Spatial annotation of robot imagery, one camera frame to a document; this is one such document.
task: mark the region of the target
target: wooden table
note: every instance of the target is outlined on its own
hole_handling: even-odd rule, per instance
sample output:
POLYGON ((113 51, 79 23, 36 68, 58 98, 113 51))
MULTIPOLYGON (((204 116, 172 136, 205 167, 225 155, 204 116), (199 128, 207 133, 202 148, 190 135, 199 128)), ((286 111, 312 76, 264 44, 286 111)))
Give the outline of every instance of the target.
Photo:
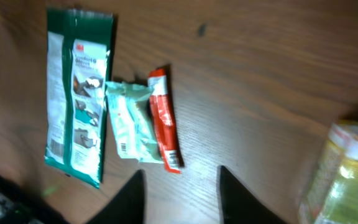
POLYGON ((72 223, 95 215, 137 170, 146 223, 218 223, 218 165, 296 223, 324 137, 358 109, 358 1, 0 0, 0 174, 39 193, 72 223), (108 121, 96 190, 44 164, 45 5, 118 13, 112 75, 133 80, 170 63, 186 167, 122 160, 108 121))

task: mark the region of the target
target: red and white stick packet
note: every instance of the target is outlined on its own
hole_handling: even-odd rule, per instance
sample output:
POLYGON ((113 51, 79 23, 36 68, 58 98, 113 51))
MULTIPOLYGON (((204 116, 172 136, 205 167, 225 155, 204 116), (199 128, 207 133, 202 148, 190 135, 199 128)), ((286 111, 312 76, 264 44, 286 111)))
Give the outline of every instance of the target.
POLYGON ((150 72, 148 83, 154 89, 150 97, 150 108, 153 115, 154 131, 165 169, 169 172, 180 174, 177 127, 168 97, 165 70, 160 68, 150 72))

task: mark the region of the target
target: snack bag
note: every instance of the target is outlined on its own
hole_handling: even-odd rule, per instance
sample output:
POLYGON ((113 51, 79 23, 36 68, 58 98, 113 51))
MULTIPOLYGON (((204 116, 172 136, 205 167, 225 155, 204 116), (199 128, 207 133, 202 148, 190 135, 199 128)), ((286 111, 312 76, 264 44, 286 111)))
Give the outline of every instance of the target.
POLYGON ((152 89, 147 86, 107 82, 106 95, 117 151, 122 159, 162 163, 153 126, 147 115, 152 89))
POLYGON ((300 223, 358 223, 358 124, 334 124, 309 192, 300 223))
POLYGON ((150 108, 153 114, 154 131, 165 169, 180 174, 178 163, 177 128, 167 91, 167 76, 164 69, 150 72, 149 86, 153 88, 150 108))
POLYGON ((48 9, 45 162, 96 188, 102 177, 113 16, 48 9))

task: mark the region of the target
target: barcode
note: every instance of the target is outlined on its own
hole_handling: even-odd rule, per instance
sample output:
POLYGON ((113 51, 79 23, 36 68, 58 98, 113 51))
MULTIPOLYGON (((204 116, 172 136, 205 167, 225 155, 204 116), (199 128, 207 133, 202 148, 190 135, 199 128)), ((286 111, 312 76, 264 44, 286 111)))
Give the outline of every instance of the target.
POLYGON ((127 144, 121 143, 121 150, 126 153, 127 152, 127 144))
POLYGON ((50 150, 58 157, 63 158, 64 146, 55 140, 50 142, 50 150))
POLYGON ((170 167, 172 168, 179 167, 177 152, 175 150, 165 151, 165 155, 167 155, 167 161, 170 167))

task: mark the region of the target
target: light green packet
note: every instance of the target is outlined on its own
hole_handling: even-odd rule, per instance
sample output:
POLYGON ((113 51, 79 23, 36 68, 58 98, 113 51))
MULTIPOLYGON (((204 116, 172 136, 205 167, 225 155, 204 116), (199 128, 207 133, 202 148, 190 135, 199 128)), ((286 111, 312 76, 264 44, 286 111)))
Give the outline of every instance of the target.
POLYGON ((103 169, 113 20, 98 12, 47 10, 45 163, 96 188, 103 169))
POLYGON ((117 151, 122 159, 162 163, 147 104, 152 88, 107 82, 106 96, 117 151))

